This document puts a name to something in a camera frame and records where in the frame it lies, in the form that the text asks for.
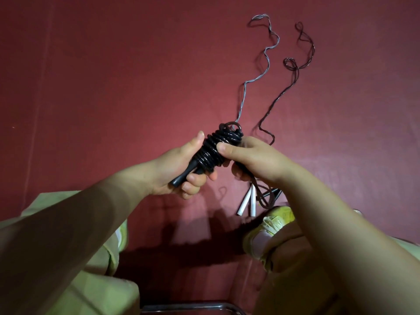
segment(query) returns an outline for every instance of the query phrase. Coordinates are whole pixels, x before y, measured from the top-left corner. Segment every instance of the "shoelace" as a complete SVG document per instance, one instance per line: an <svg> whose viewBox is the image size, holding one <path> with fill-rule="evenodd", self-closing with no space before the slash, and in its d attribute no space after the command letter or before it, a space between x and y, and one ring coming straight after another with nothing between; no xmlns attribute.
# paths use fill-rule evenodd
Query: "shoelace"
<svg viewBox="0 0 420 315"><path fill-rule="evenodd" d="M262 227L272 234L276 234L283 226L283 219L281 217L274 217L272 219L264 217L262 220Z"/></svg>

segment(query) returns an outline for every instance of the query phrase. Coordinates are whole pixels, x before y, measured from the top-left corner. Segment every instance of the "person's right hand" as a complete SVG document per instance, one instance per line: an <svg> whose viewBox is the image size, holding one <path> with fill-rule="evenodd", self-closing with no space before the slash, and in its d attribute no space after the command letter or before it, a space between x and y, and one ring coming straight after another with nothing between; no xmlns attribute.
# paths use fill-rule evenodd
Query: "person's right hand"
<svg viewBox="0 0 420 315"><path fill-rule="evenodd" d="M217 150L224 158L244 164L256 178L271 187L282 185L293 168L297 167L297 164L285 155L254 137L243 137L239 147L219 142ZM232 166L232 173L241 180L249 180L249 176L236 164Z"/></svg>

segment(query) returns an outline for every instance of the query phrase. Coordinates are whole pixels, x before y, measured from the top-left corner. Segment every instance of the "person's left hand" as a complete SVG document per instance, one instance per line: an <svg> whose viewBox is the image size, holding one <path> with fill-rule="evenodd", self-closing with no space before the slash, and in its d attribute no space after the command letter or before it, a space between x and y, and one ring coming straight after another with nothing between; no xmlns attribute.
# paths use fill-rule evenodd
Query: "person's left hand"
<svg viewBox="0 0 420 315"><path fill-rule="evenodd" d="M174 148L158 158L151 160L144 165L147 166L149 182L151 183L151 194L176 193L184 199L189 199L195 195L200 187L207 181L207 176L211 180L217 179L217 172L207 174L190 173L184 183L178 188L169 185L173 179L178 177L188 167L192 156L201 148L204 141L204 133L200 131L197 137L179 148Z"/></svg>

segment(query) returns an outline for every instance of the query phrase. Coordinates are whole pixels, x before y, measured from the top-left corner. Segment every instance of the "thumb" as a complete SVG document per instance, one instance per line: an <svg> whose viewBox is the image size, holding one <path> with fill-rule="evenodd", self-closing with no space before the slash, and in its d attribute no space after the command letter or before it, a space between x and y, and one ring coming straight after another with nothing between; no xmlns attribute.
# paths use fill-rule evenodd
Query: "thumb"
<svg viewBox="0 0 420 315"><path fill-rule="evenodd" d="M235 147L228 143L219 142L217 144L217 151L224 157L240 163L246 162L247 151L246 148Z"/></svg>
<svg viewBox="0 0 420 315"><path fill-rule="evenodd" d="M199 131L197 137L192 138L189 142L183 145L180 149L182 156L192 158L194 154L199 151L204 141L204 132Z"/></svg>

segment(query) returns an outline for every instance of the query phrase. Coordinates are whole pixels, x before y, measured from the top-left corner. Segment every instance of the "forearm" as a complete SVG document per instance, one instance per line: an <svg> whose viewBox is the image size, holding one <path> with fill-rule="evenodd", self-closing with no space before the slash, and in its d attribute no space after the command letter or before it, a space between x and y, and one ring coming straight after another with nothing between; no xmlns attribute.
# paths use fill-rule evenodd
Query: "forearm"
<svg viewBox="0 0 420 315"><path fill-rule="evenodd" d="M307 170L279 180L297 222L362 312L420 312L420 263Z"/></svg>
<svg viewBox="0 0 420 315"><path fill-rule="evenodd" d="M1 309L46 311L149 193L143 176L125 169L0 230Z"/></svg>

